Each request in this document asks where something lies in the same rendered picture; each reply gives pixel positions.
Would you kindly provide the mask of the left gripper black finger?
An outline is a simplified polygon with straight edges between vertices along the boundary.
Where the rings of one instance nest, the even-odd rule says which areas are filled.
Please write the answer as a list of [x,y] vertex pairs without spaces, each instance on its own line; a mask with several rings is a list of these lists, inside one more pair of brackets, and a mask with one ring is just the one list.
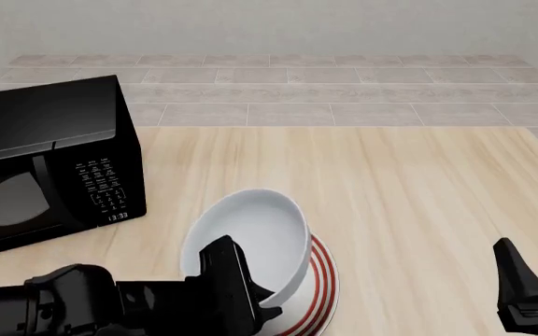
[[253,281],[248,266],[245,267],[245,284],[248,296],[253,301],[264,301],[275,294],[272,290],[261,287]]
[[257,336],[274,336],[278,333],[276,319],[283,314],[281,307],[261,308],[262,328]]

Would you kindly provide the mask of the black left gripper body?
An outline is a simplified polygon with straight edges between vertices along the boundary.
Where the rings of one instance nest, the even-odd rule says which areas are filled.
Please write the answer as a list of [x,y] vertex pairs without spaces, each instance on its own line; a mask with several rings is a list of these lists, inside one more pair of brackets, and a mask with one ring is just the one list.
[[200,274],[189,277],[200,295],[200,316],[221,336],[252,336],[261,307],[242,248],[224,235],[199,252]]

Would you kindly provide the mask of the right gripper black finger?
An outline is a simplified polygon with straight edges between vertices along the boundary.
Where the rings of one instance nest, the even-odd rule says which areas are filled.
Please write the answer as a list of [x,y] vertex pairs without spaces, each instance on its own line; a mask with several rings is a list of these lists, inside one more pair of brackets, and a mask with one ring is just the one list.
[[496,260],[499,290],[499,309],[510,305],[538,304],[538,276],[521,257],[507,237],[493,246]]

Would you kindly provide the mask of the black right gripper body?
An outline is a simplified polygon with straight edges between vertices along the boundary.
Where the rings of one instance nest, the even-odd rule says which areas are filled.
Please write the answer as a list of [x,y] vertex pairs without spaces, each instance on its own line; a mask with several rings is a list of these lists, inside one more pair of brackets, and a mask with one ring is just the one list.
[[498,299],[497,307],[506,332],[538,333],[538,303],[514,304]]

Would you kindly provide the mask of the white bowl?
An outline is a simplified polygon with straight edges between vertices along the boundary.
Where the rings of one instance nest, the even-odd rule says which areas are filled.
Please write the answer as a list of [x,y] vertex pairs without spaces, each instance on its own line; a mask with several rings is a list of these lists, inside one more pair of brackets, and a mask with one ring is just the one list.
[[182,273],[199,275],[199,251],[224,235],[244,251],[252,281],[272,292],[261,307],[280,306],[298,290],[310,263],[311,232],[300,206],[287,195],[243,189],[215,203],[186,235]]

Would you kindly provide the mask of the white plate with red rings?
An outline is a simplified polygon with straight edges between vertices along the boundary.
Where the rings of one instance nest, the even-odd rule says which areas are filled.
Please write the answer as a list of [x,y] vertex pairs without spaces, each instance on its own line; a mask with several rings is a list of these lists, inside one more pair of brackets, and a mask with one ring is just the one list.
[[266,322],[256,336],[320,336],[335,313],[339,274],[328,246],[312,237],[309,267],[298,290],[282,304],[282,315]]

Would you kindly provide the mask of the black microwave oven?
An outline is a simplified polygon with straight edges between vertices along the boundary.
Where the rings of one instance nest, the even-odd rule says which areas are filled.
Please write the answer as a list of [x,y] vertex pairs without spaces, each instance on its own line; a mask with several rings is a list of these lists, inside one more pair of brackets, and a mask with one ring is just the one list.
[[0,91],[0,252],[147,212],[116,76]]

